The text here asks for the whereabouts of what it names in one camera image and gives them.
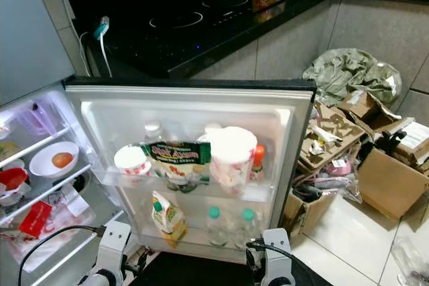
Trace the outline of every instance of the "black cable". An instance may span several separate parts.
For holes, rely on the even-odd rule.
[[[56,232],[54,232],[53,234],[47,236],[45,239],[43,239],[41,242],[39,242],[37,245],[35,245],[27,254],[26,256],[24,256],[24,258],[22,259],[22,262],[19,266],[19,271],[18,271],[18,286],[21,286],[21,275],[22,275],[22,269],[24,267],[25,262],[27,261],[28,257],[31,256],[32,253],[34,253],[36,251],[37,248],[39,248],[40,246],[42,246],[45,242],[47,242],[48,240],[54,238],[55,236],[58,236],[61,232],[67,231],[67,230],[72,230],[72,229],[86,229],[86,230],[90,230],[92,232],[96,232],[97,236],[99,236],[100,234],[100,228],[95,228],[95,227],[90,227],[90,226],[69,226],[63,229],[60,229]]]
[[[291,261],[294,261],[295,263],[299,264],[301,266],[301,268],[306,272],[309,280],[311,280],[311,284],[313,286],[316,285],[316,283],[313,280],[313,276],[308,272],[309,268],[307,267],[307,265],[304,264],[300,259],[296,258],[293,254],[290,254],[287,251],[284,251],[283,249],[280,249],[280,248],[278,248],[276,246],[272,246],[270,244],[260,244],[258,242],[248,242],[246,244],[246,246],[249,247],[249,248],[264,248],[264,249],[269,249],[271,251],[275,251],[277,253],[280,253],[280,254],[288,257]]]

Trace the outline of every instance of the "white bowl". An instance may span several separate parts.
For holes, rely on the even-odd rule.
[[[65,167],[59,168],[52,163],[57,153],[70,153],[73,160]],[[37,152],[29,163],[29,170],[40,177],[56,179],[70,172],[78,161],[79,147],[74,142],[63,141],[54,143]]]

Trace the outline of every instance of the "cardboard box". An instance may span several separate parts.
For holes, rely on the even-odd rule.
[[[407,135],[395,148],[392,156],[424,173],[429,169],[429,127],[412,122],[402,130]]]
[[[363,200],[397,222],[429,188],[429,178],[372,149],[359,168]]]
[[[302,142],[300,159],[298,162],[298,168],[304,173],[313,172],[324,167],[328,162],[342,155],[347,148],[354,145],[356,142],[359,142],[360,137],[365,134],[364,130],[356,126],[356,124],[353,124],[345,117],[339,115],[323,104],[316,102],[315,106],[320,113],[320,127],[325,131],[340,137],[343,142],[339,143],[339,145],[326,147],[326,151],[323,154],[312,155],[309,152],[309,148],[311,147],[313,140],[317,140],[318,137],[308,129],[307,136]],[[317,125],[317,123],[317,120],[310,120],[308,122],[308,127]]]
[[[390,135],[409,125],[414,118],[402,118],[393,114],[382,102],[370,93],[356,90],[337,106],[345,111],[358,126],[376,141],[386,131]]]
[[[282,220],[282,226],[289,233],[289,237],[294,238],[299,234],[309,233],[333,200],[334,196],[321,196],[313,202],[304,202],[291,191],[286,200]]]

